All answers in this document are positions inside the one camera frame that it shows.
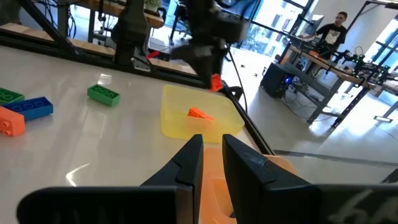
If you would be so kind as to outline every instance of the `white tabletop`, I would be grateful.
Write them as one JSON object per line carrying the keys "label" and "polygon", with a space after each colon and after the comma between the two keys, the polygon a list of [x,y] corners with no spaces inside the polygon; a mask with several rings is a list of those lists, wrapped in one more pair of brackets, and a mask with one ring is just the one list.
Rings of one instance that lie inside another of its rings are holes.
{"label": "white tabletop", "polygon": [[[0,58],[0,87],[54,105],[25,134],[0,136],[0,224],[16,223],[19,200],[33,190],[140,185],[186,143],[160,130],[163,87],[175,83],[6,47]],[[120,93],[115,108],[87,97],[97,83]],[[237,137],[253,146],[245,128]]]}

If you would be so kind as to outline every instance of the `computer monitor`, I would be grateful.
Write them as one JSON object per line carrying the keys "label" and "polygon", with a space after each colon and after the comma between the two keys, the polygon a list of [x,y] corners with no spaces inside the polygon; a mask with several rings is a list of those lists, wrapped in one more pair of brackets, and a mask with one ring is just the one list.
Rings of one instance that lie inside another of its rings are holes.
{"label": "computer monitor", "polygon": [[315,34],[324,17],[325,16],[322,15],[313,15],[310,23],[308,23],[305,29],[305,33],[309,35]]}

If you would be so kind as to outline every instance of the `green lego brick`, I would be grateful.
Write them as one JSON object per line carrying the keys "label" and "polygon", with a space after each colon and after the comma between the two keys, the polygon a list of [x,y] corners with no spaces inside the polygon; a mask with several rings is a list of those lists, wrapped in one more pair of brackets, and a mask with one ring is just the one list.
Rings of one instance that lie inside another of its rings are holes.
{"label": "green lego brick", "polygon": [[100,103],[108,106],[116,106],[120,100],[120,94],[100,85],[94,85],[87,89],[87,95]]}
{"label": "green lego brick", "polygon": [[13,91],[0,88],[0,105],[24,101],[25,96]]}

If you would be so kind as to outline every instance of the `orange toy block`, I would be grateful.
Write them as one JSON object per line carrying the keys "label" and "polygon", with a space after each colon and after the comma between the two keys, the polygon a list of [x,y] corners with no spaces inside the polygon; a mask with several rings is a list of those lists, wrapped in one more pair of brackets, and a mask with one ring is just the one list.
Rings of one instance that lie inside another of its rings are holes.
{"label": "orange toy block", "polygon": [[[282,157],[266,156],[281,168],[297,175],[293,165]],[[200,218],[205,224],[237,224],[230,218],[234,211],[224,175],[222,149],[205,149],[201,185]]]}
{"label": "orange toy block", "polygon": [[218,91],[220,89],[224,88],[222,82],[221,82],[221,76],[219,74],[214,74],[211,77],[211,89],[210,91]]}
{"label": "orange toy block", "polygon": [[214,121],[214,119],[211,116],[208,116],[207,114],[205,114],[204,112],[202,112],[201,110],[199,110],[196,107],[189,109],[188,116],[193,116],[195,118],[210,119],[210,120]]}
{"label": "orange toy block", "polygon": [[0,106],[0,133],[6,136],[17,136],[24,132],[24,115]]}

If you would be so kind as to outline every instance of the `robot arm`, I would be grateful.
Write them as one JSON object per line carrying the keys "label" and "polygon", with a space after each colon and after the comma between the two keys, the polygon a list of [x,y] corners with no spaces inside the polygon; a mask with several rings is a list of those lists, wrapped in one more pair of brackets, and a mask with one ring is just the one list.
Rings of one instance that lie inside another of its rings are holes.
{"label": "robot arm", "polygon": [[[231,7],[216,1],[221,7]],[[252,3],[247,2],[244,11]],[[205,88],[211,88],[211,76],[221,74],[223,58],[228,53],[226,44],[243,40],[248,22],[217,10],[214,0],[185,0],[184,5],[192,39],[188,45],[173,49],[171,58],[187,62],[201,77]]]}

